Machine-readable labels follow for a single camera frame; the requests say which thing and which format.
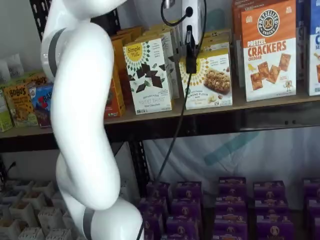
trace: cardboard box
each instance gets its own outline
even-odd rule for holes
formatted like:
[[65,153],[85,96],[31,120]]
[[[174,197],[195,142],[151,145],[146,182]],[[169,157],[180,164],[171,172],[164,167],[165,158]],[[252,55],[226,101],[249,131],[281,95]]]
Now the cardboard box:
[[45,240],[45,235],[40,227],[27,227],[18,237],[19,240]]
[[241,11],[248,102],[296,94],[296,1],[270,0]]
[[50,109],[53,87],[53,84],[47,84],[29,88],[34,114],[41,128],[51,126]]
[[187,94],[186,109],[232,106],[232,86],[228,49],[203,52],[196,60],[197,73],[187,86],[190,74],[186,69],[186,58],[179,63],[184,96]]
[[307,79],[310,96],[320,94],[320,4],[318,0],[306,1],[307,23]]
[[170,111],[173,108],[172,80],[165,38],[156,36],[123,48],[135,113]]
[[126,106],[122,95],[118,68],[117,65],[114,64],[110,90],[104,111],[104,119],[121,117],[125,114],[125,111]]
[[16,128],[38,126],[29,93],[29,88],[34,85],[33,82],[22,83],[3,89]]

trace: cracker image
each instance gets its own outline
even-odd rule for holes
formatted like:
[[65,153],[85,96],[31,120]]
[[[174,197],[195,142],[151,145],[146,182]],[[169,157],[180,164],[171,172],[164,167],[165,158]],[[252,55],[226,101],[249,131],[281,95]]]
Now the cracker image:
[[290,64],[290,59],[291,59],[291,55],[290,54],[286,54],[286,53],[282,53],[281,54],[281,58],[280,58],[280,63],[279,63],[279,68],[282,71],[287,71],[289,64]]
[[280,68],[275,66],[275,65],[272,65],[271,68],[270,68],[270,76],[271,76],[271,78],[268,79],[268,81],[270,83],[275,84],[277,82],[279,73],[280,73]]
[[264,86],[262,85],[262,76],[259,72],[250,75],[251,83],[253,90],[261,89]]
[[230,77],[222,71],[209,69],[205,75],[204,85],[217,93],[227,95],[230,92]]

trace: black cable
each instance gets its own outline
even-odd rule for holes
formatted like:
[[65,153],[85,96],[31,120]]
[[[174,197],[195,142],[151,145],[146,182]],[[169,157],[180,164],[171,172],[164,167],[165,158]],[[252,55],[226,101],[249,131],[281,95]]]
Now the black cable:
[[[202,46],[202,43],[204,41],[204,36],[205,36],[205,32],[206,32],[206,24],[207,24],[207,0],[203,0],[204,2],[204,24],[203,24],[203,30],[202,30],[202,36],[201,36],[201,40],[200,40],[200,43],[198,45],[198,52],[196,53],[195,57],[197,58],[199,53],[200,53],[200,49],[201,49],[201,46]],[[164,5],[165,5],[165,0],[162,0],[162,4],[161,4],[161,17],[162,17],[162,20],[165,24],[167,24],[168,26],[170,27],[174,27],[176,25],[178,25],[179,23],[181,23],[185,18],[186,18],[186,15],[183,16],[176,24],[176,23],[170,23],[168,22],[165,17],[164,17],[164,14],[163,14],[163,9],[164,9]],[[186,86],[186,94],[185,94],[185,97],[184,97],[184,102],[183,102],[183,106],[182,106],[182,110],[181,110],[181,115],[180,115],[180,118],[179,118],[179,122],[178,122],[178,125],[176,127],[176,130],[175,130],[175,133],[173,135],[173,139],[172,139],[172,142],[170,144],[170,147],[169,147],[169,150],[168,152],[166,153],[165,155],[165,158],[164,158],[164,161],[161,165],[161,168],[160,168],[160,171],[157,175],[157,177],[155,178],[155,181],[153,182],[153,185],[154,185],[154,188],[153,188],[153,192],[151,194],[151,196],[154,195],[154,192],[156,191],[157,189],[157,185],[160,181],[160,178],[161,178],[161,175],[162,175],[162,172],[164,171],[165,169],[165,166],[169,160],[169,156],[172,152],[172,149],[174,148],[174,145],[175,145],[175,142],[177,140],[177,137],[178,137],[178,134],[179,134],[179,131],[180,131],[180,128],[181,128],[181,125],[182,125],[182,121],[184,119],[184,113],[185,113],[185,108],[186,108],[186,103],[187,103],[187,99],[188,99],[188,93],[189,93],[189,89],[190,89],[190,82],[191,82],[191,77],[192,77],[192,74],[189,75],[189,79],[188,79],[188,84]],[[139,230],[139,233],[138,233],[138,236],[136,238],[136,240],[140,240],[140,237],[142,235],[142,232],[144,230],[144,221],[142,220],[142,224],[140,226],[140,230]]]

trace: purple box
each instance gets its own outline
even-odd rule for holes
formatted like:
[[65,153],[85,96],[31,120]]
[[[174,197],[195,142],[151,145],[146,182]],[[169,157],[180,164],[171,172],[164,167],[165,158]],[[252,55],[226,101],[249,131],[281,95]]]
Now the purple box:
[[256,228],[258,240],[294,240],[295,227],[289,215],[257,215]]
[[220,195],[247,196],[246,178],[241,176],[219,177],[218,189]]
[[216,213],[244,213],[247,211],[247,204],[241,196],[218,196],[215,199]]
[[164,233],[164,225],[161,213],[146,211],[142,214],[144,228],[147,231],[153,231],[154,240],[160,240]]
[[166,220],[168,234],[187,235],[191,240],[199,240],[197,220],[188,216],[169,216]]
[[225,231],[230,234],[243,234],[244,239],[247,239],[247,214],[216,214],[213,232],[215,233],[216,231]]
[[286,187],[283,181],[263,181],[253,183],[253,195],[262,199],[286,198]]
[[289,211],[289,206],[286,199],[256,199],[255,200],[256,215],[286,214],[288,211]]

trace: chocolate cookie box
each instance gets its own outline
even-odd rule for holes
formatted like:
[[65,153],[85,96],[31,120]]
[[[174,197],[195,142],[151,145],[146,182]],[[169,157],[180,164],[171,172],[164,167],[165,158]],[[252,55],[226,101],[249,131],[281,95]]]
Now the chocolate cookie box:
[[255,198],[285,198],[286,187],[283,181],[254,182],[253,195]]
[[257,215],[258,240],[294,240],[294,224],[289,215]]

